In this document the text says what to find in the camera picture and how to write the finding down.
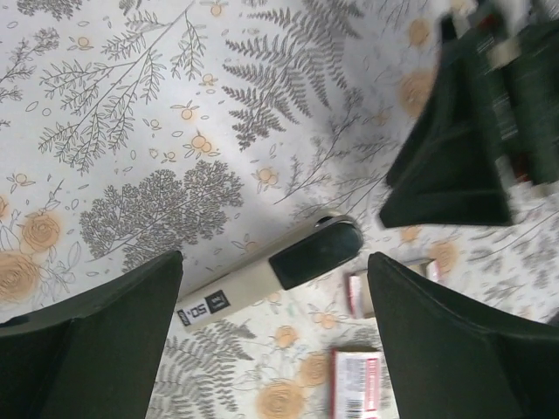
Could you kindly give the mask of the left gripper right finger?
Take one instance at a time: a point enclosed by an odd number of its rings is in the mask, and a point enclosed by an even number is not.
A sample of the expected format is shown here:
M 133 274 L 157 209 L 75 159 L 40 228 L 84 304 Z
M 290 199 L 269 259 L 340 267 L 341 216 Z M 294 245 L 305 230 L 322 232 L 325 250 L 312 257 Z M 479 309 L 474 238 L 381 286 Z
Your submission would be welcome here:
M 556 418 L 558 328 L 505 313 L 376 252 L 369 292 L 402 418 Z

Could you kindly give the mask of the beige and black stapler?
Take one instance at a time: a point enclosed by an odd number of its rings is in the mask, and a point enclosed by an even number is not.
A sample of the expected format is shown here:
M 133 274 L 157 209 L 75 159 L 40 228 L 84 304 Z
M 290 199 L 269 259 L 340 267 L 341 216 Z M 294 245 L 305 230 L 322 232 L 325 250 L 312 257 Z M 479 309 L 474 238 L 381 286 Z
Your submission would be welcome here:
M 326 210 L 212 274 L 176 303 L 182 326 L 208 326 L 279 291 L 289 291 L 355 259 L 364 239 L 351 216 Z

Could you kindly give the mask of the cardboard staple tray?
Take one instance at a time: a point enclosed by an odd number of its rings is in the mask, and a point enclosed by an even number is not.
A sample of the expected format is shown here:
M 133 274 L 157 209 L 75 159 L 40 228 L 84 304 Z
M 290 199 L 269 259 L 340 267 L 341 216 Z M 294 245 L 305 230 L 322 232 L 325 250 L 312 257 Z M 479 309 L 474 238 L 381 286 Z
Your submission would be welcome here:
M 437 282 L 440 276 L 438 262 L 433 258 L 403 261 L 403 265 L 415 273 Z M 375 310 L 369 292 L 368 269 L 354 271 L 346 277 L 349 310 L 355 319 L 375 318 Z

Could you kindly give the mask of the red white staple box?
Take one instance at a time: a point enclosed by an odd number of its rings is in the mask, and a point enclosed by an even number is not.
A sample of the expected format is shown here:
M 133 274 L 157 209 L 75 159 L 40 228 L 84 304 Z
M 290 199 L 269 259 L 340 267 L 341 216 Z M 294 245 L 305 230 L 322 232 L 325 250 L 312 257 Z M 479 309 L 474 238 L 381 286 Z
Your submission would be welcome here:
M 388 369 L 376 347 L 345 346 L 331 351 L 330 410 L 334 419 L 396 418 Z

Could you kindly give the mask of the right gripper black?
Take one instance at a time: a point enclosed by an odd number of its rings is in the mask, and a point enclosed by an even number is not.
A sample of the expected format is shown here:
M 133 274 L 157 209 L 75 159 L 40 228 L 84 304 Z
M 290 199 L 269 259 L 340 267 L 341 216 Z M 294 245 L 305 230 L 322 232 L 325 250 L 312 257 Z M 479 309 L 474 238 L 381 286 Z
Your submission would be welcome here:
M 513 111 L 514 172 L 534 185 L 557 183 L 558 16 L 544 1 L 478 1 L 476 13 L 475 27 L 493 36 L 488 63 Z M 471 47 L 463 38 L 442 45 L 430 98 L 386 176 L 386 228 L 514 222 L 468 85 Z

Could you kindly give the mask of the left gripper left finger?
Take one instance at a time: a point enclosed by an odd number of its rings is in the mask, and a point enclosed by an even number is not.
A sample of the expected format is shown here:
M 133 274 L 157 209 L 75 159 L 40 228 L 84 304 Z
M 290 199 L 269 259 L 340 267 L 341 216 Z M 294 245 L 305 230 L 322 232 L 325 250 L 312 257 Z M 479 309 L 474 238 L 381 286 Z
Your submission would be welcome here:
M 143 418 L 183 277 L 170 251 L 1 325 L 3 418 Z

